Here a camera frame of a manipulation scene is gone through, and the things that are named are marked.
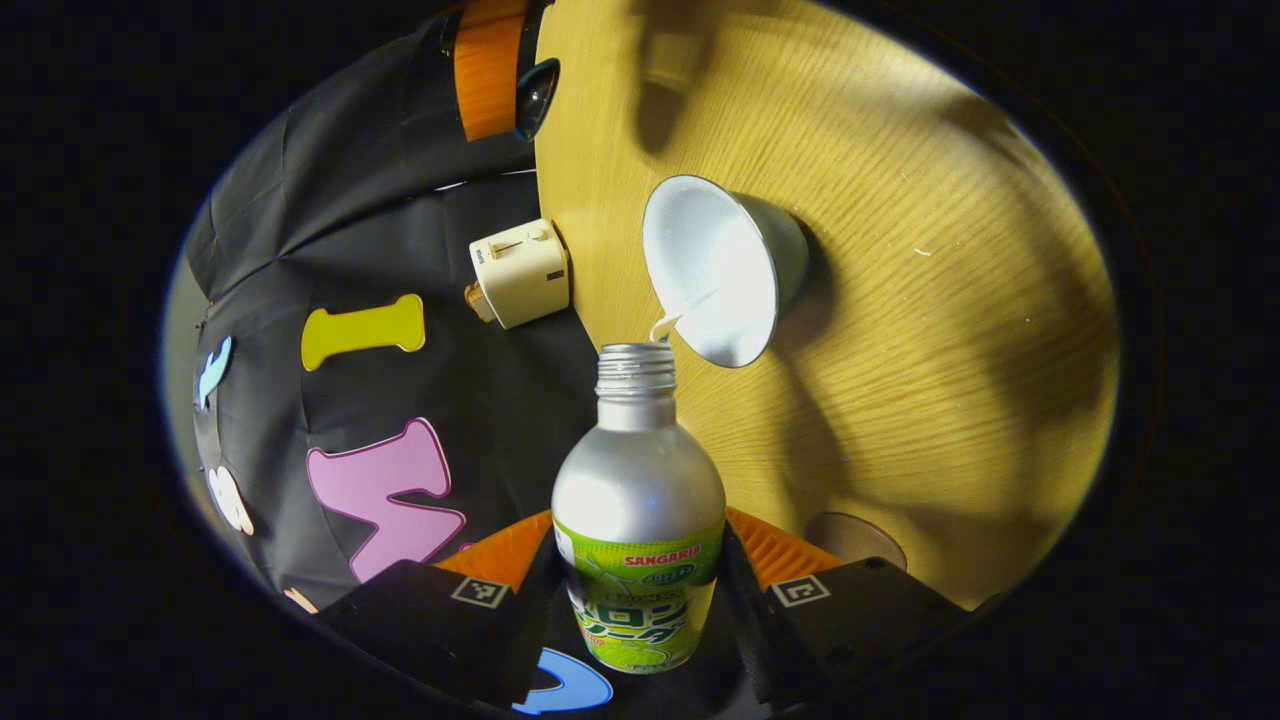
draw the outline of light blue foam shape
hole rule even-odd
[[[613,698],[613,685],[576,657],[544,647],[538,666],[554,675],[561,682],[559,687],[531,691],[525,702],[513,703],[512,710],[525,715],[541,715],[595,707]]]
[[[227,363],[232,357],[232,338],[227,336],[223,338],[221,346],[218,348],[218,354],[209,354],[205,360],[205,369],[200,373],[198,395],[196,396],[196,404],[200,407],[209,407],[209,393],[214,392],[218,383],[223,382],[223,375],[227,374]]]

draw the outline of melon soda bottle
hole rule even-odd
[[[701,637],[724,486],[676,423],[669,345],[607,345],[598,372],[598,424],[559,469],[552,527],[591,655],[622,673],[662,673]]]

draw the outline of wooden table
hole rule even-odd
[[[536,140],[543,214],[596,346],[659,305],[650,191],[707,177],[788,210],[814,274],[737,370],[677,336],[680,421],[731,505],[801,534],[824,510],[893,536],[973,607],[1083,498],[1115,405],[1111,287],[1079,209],[1004,114],[897,42],[794,0],[558,0]]]

